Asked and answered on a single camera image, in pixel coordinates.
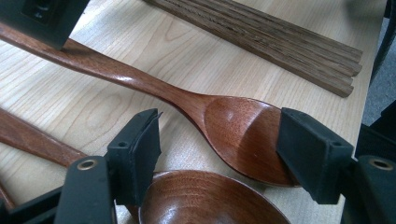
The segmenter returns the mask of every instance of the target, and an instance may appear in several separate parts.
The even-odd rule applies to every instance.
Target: spoon handle
[[[1,108],[0,142],[62,166],[87,156]]]
[[[15,203],[12,201],[11,197],[9,197],[8,193],[6,192],[6,189],[3,187],[1,183],[0,183],[0,199],[3,200],[7,209],[12,209],[15,207]]]
[[[72,39],[68,39],[64,47],[57,50],[3,23],[0,23],[0,39],[74,71],[158,97],[177,108],[190,106],[190,96],[198,95],[172,86],[128,64],[111,59]]]

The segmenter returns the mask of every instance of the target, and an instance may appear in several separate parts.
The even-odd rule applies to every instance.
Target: spoon bowl
[[[154,176],[139,209],[147,223],[289,223],[259,193],[233,179],[202,171]]]
[[[263,183],[298,183],[276,154],[280,110],[264,102],[184,91],[69,39],[62,50],[0,23],[0,38],[37,56],[93,77],[142,91],[173,105],[237,172]]]

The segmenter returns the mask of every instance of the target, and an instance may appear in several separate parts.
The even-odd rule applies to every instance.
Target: light wooden table
[[[386,0],[239,0],[363,50],[355,90],[344,99],[141,0],[91,0],[72,38],[180,88],[245,96],[304,111],[356,145]],[[158,171],[198,169],[241,180],[291,223],[339,223],[338,205],[317,205],[303,189],[265,187],[225,165],[180,113],[137,91],[64,69],[0,42],[0,106],[90,155],[136,113],[157,107],[163,154]],[[0,144],[0,179],[16,203],[64,181],[65,169]],[[120,223],[131,222],[118,208]]]

